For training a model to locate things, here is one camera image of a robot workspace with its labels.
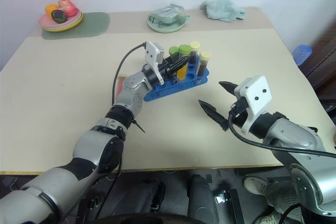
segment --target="yellow cap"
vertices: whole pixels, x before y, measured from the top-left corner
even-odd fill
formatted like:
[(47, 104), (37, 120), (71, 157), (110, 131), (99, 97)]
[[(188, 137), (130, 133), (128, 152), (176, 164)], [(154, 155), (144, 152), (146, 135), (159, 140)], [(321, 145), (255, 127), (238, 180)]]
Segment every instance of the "yellow cap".
[(200, 59), (201, 59), (201, 60), (210, 60), (210, 58), (211, 58), (211, 54), (210, 54), (210, 52), (207, 52), (207, 51), (202, 51), (202, 52), (199, 54), (199, 56), (200, 56)]
[(201, 43), (199, 43), (198, 41), (193, 41), (189, 44), (189, 46), (191, 47), (191, 51), (197, 51), (201, 46)]

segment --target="brown liquid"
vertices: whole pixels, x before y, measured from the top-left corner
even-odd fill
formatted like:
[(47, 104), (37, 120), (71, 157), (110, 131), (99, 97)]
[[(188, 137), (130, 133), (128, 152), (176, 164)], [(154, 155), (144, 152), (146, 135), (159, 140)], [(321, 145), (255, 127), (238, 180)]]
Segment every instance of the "brown liquid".
[(205, 73), (205, 69), (206, 69), (206, 65), (200, 65), (198, 72), (197, 72), (197, 76), (203, 76)]
[(196, 62), (197, 51), (191, 51), (189, 55), (189, 63), (194, 64)]

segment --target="test tube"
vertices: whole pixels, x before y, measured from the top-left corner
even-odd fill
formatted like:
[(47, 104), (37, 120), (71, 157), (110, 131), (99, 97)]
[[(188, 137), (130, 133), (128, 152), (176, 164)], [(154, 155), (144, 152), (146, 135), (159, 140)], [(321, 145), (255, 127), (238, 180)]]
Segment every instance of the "test tube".
[[(188, 57), (191, 51), (191, 47), (189, 45), (180, 45), (179, 46), (179, 54), (180, 59), (182, 57)], [(177, 71), (177, 80), (179, 82), (183, 82), (185, 80), (185, 75), (187, 74), (187, 64), (183, 66), (183, 68)]]
[(191, 47), (191, 51), (190, 51), (190, 58), (189, 58), (189, 63), (194, 64), (196, 62), (196, 57), (197, 57), (197, 51), (200, 47), (201, 43), (199, 43), (198, 41), (193, 41), (189, 44), (189, 46)]
[(170, 55), (172, 62), (178, 61), (180, 59), (180, 53), (178, 52), (178, 47), (170, 47), (169, 55)]
[(198, 61), (196, 73), (198, 77), (201, 77), (205, 73), (206, 65), (211, 58), (211, 54), (210, 52), (202, 51), (199, 56), (200, 59)]

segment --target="pink plate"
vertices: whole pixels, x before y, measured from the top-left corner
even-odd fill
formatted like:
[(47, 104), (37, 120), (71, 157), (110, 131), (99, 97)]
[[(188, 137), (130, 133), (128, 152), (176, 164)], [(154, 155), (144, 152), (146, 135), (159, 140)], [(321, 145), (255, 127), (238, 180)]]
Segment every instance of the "pink plate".
[(52, 19), (50, 19), (46, 14), (43, 15), (40, 20), (38, 21), (38, 23), (49, 29), (49, 28), (58, 28), (58, 27), (62, 27), (62, 26), (67, 26), (69, 24), (71, 24), (74, 20), (76, 20), (79, 16), (80, 16), (81, 12), (79, 11), (79, 9), (77, 9), (77, 14), (75, 16), (72, 16), (70, 18), (68, 18), (68, 20), (62, 24), (59, 24), (55, 21), (53, 21)]

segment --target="red apple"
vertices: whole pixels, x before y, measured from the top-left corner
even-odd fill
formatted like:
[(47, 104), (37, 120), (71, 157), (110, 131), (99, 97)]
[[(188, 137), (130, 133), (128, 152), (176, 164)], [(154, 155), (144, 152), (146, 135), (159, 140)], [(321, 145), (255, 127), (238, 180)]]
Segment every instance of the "red apple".
[(60, 0), (58, 1), (58, 6), (67, 17), (72, 17), (77, 14), (77, 7), (70, 0)]

